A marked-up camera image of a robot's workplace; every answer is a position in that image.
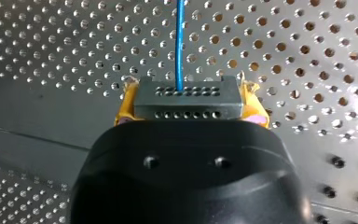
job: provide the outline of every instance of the screw hole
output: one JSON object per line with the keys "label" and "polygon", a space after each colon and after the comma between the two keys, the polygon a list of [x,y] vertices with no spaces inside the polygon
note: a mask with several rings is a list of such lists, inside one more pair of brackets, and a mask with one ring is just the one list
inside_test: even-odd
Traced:
{"label": "screw hole", "polygon": [[219,169],[227,169],[231,167],[231,162],[224,157],[214,159],[214,166]]}
{"label": "screw hole", "polygon": [[159,166],[159,160],[155,156],[148,156],[144,159],[144,167],[151,170]]}
{"label": "screw hole", "polygon": [[345,161],[340,157],[334,157],[331,159],[331,163],[338,169],[342,169],[345,166]]}

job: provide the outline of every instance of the black device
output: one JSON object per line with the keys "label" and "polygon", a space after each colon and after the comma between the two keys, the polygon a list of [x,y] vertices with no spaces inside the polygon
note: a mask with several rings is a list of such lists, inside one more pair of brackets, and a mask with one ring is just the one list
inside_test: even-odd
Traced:
{"label": "black device", "polygon": [[95,143],[71,223],[303,224],[304,195],[281,139],[237,120],[148,120]]}

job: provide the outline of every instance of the perforated metal panel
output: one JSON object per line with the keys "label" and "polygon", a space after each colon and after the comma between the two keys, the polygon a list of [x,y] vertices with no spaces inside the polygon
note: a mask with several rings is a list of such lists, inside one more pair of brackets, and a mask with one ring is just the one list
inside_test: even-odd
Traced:
{"label": "perforated metal panel", "polygon": [[[173,80],[174,24],[171,0],[0,1],[0,132],[48,141],[38,150],[56,158],[81,152],[60,163],[71,186],[85,148],[113,124],[122,81]],[[184,26],[186,81],[258,82],[315,214],[358,223],[358,0],[191,0]],[[0,162],[65,182],[19,162],[30,146]]]}

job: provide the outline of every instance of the black plastic housing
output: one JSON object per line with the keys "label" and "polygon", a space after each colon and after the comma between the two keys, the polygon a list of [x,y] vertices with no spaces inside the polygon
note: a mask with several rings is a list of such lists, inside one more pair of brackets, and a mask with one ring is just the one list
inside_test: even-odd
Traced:
{"label": "black plastic housing", "polygon": [[282,141],[230,120],[134,121],[93,146],[71,223],[303,224],[310,204]]}

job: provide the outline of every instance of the blue wire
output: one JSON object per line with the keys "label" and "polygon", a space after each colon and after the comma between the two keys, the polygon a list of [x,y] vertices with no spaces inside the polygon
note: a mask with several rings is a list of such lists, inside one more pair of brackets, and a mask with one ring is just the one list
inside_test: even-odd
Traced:
{"label": "blue wire", "polygon": [[176,89],[183,90],[183,22],[185,20],[185,1],[177,0],[177,13],[176,13],[176,49],[175,49],[175,81]]}

